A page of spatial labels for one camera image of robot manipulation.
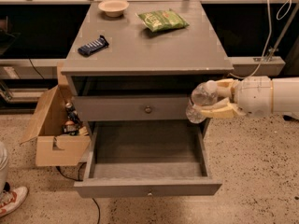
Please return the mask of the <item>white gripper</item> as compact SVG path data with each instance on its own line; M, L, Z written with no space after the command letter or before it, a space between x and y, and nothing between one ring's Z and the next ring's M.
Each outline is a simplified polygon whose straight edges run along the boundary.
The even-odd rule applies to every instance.
M217 93L228 97L214 105L203 106L200 113L212 119L230 119L247 115L251 118L271 114L272 81L269 77L247 77L242 81L226 78L217 80Z

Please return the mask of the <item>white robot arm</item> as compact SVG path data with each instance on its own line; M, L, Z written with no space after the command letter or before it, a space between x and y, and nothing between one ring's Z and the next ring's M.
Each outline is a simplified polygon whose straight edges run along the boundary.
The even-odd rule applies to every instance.
M220 100L199 108L201 115L213 119L234 117L263 118L272 114L298 117L299 78L246 77L217 81Z

